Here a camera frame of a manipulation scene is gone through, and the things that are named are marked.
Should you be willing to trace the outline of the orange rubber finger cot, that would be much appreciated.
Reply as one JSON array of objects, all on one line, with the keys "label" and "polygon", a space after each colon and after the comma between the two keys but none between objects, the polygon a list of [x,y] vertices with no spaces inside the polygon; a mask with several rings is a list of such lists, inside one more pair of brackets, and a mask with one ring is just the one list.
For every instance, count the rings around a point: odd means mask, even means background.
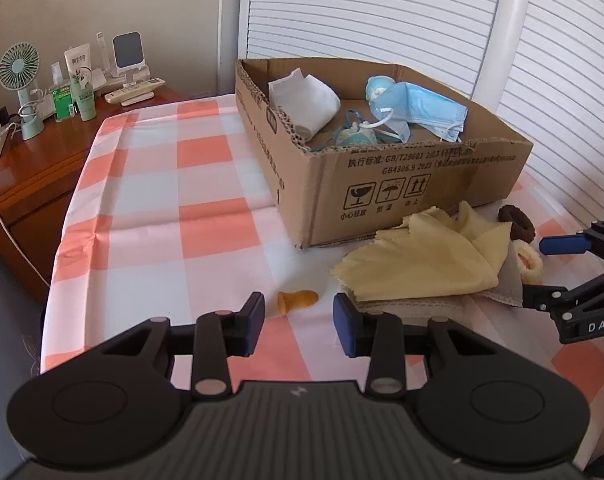
[{"label": "orange rubber finger cot", "polygon": [[317,304],[319,295],[313,290],[297,290],[296,292],[278,292],[277,307],[281,315],[288,315],[291,311],[301,310]]}]

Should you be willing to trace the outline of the grey cleaning cloth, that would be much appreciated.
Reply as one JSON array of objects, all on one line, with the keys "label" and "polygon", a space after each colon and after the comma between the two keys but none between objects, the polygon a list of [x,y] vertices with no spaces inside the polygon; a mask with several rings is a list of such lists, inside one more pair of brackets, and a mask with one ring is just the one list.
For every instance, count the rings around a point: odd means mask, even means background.
[{"label": "grey cleaning cloth", "polygon": [[472,295],[447,296],[419,299],[359,301],[354,292],[343,287],[343,292],[352,300],[357,310],[370,314],[391,313],[402,318],[405,324],[422,325],[430,318],[451,318],[469,324],[469,312],[478,300],[492,300],[506,307],[522,307],[522,281],[518,267],[518,257],[514,244],[510,244],[508,254],[498,273],[498,285]]}]

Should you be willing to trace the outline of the brown cardboard box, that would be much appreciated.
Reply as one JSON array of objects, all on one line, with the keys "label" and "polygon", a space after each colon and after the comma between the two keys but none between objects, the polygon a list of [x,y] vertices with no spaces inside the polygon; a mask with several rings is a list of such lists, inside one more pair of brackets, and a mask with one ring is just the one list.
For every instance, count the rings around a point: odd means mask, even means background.
[{"label": "brown cardboard box", "polygon": [[[309,142],[268,96],[269,83],[293,70],[317,77],[341,101],[337,116]],[[462,140],[445,142],[416,126],[406,143],[329,145],[348,110],[370,118],[364,90],[368,78],[377,75],[419,84],[465,105]],[[403,65],[349,58],[244,58],[236,64],[236,102],[282,222],[298,248],[372,235],[432,206],[453,212],[463,200],[472,206],[502,200],[533,148],[483,106]]]}]

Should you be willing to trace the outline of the blue surgical face mask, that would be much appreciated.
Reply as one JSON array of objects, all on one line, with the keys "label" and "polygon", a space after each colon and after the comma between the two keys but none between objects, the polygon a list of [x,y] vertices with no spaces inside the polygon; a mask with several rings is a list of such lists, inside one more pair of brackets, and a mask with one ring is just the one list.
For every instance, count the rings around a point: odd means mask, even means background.
[{"label": "blue surgical face mask", "polygon": [[[397,82],[396,97],[396,105],[391,107],[394,113],[385,126],[402,136],[403,142],[410,139],[411,125],[430,131],[439,140],[451,143],[459,141],[468,116],[465,105],[406,81]],[[370,104],[369,108],[379,122],[382,108]]]}]

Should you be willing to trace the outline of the brown hair scrunchie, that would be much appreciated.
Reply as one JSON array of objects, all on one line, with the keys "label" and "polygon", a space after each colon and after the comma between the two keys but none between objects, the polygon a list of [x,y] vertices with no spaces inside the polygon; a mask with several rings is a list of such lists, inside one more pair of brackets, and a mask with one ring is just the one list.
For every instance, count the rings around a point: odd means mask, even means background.
[{"label": "brown hair scrunchie", "polygon": [[536,231],[530,218],[515,205],[504,205],[498,211],[499,222],[510,222],[510,239],[523,240],[524,243],[533,242]]}]

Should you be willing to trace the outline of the phone on white stand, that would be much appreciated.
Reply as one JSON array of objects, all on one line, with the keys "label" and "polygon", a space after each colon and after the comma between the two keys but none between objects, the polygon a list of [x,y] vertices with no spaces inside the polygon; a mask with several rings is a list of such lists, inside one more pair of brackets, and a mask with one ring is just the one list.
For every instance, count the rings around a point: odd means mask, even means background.
[{"label": "phone on white stand", "polygon": [[124,76],[124,87],[134,83],[134,74],[146,67],[140,32],[125,32],[112,39],[114,61],[118,76]]}]

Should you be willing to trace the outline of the yellow cleaning cloth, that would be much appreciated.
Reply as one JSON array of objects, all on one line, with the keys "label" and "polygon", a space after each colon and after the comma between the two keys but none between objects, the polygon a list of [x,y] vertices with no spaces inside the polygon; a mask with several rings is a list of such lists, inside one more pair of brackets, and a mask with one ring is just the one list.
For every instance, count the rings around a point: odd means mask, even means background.
[{"label": "yellow cleaning cloth", "polygon": [[485,219],[467,202],[456,217],[432,207],[347,254],[333,276],[358,301],[462,296],[498,285],[511,224]]}]

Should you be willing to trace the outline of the folded white towel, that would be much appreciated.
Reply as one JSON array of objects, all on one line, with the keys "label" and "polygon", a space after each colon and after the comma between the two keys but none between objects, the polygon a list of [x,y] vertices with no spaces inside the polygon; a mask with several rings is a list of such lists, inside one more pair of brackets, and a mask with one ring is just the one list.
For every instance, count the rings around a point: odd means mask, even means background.
[{"label": "folded white towel", "polygon": [[338,95],[313,75],[296,68],[288,76],[270,81],[269,102],[290,118],[295,132],[310,141],[334,118],[341,107]]}]

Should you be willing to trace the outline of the wooden nightstand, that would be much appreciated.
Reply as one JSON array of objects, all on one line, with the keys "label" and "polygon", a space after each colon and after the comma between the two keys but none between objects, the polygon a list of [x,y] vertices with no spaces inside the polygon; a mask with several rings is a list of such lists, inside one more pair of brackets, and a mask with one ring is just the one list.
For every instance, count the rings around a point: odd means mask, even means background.
[{"label": "wooden nightstand", "polygon": [[0,157],[0,257],[39,307],[47,307],[70,200],[102,122],[131,113],[96,101],[96,118],[49,119],[32,140],[10,140]]}]

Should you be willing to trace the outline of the green bottle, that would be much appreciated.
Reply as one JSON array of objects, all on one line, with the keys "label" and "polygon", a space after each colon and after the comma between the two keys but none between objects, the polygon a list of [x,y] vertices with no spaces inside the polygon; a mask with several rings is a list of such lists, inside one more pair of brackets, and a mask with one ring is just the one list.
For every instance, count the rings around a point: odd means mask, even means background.
[{"label": "green bottle", "polygon": [[96,103],[92,88],[92,73],[90,68],[80,66],[70,75],[70,92],[83,122],[89,122],[96,117]]}]

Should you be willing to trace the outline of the cream hair scrunchie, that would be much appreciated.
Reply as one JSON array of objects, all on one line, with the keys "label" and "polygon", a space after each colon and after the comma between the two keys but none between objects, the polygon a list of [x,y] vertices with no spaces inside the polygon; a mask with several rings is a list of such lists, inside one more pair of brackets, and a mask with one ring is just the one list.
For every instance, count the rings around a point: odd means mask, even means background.
[{"label": "cream hair scrunchie", "polygon": [[524,285],[541,285],[544,263],[537,250],[524,240],[513,240],[521,281]]}]

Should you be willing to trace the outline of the white louvered closet door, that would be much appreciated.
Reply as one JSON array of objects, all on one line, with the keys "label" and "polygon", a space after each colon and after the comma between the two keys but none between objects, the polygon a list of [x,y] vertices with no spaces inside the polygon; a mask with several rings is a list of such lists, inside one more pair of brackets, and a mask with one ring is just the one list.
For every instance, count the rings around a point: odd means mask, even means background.
[{"label": "white louvered closet door", "polygon": [[[497,0],[240,0],[242,58],[402,64],[472,100]],[[496,115],[533,142],[531,176],[604,220],[604,0],[529,0]]]}]

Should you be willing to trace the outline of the blue embroidered sachet pouch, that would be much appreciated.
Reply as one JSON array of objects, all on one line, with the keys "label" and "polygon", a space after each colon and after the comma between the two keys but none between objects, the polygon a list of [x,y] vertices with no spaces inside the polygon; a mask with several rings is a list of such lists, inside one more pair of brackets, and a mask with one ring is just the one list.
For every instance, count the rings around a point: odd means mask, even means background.
[{"label": "blue embroidered sachet pouch", "polygon": [[379,122],[366,122],[357,110],[347,110],[344,124],[332,133],[328,141],[311,150],[317,153],[331,146],[339,148],[340,146],[402,143],[402,136],[382,129],[382,126],[390,122],[394,110],[391,107],[383,107],[381,113],[382,119]]}]

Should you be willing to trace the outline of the blue white plush toy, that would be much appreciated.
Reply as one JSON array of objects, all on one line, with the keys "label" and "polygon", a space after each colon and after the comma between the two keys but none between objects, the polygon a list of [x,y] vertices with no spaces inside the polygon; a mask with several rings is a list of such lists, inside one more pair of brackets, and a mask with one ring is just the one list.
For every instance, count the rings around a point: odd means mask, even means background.
[{"label": "blue white plush toy", "polygon": [[389,76],[371,76],[366,84],[366,98],[370,105],[381,108],[393,107],[396,105],[397,83]]}]

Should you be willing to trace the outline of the mint green desk fan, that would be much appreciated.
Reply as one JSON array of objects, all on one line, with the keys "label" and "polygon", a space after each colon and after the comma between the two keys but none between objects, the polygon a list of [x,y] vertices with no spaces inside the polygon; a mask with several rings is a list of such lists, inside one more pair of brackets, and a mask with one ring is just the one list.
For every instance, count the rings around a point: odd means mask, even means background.
[{"label": "mint green desk fan", "polygon": [[0,84],[17,94],[17,115],[21,119],[21,134],[28,141],[44,130],[38,105],[44,99],[44,91],[35,88],[40,67],[37,49],[27,41],[11,46],[0,58]]}]

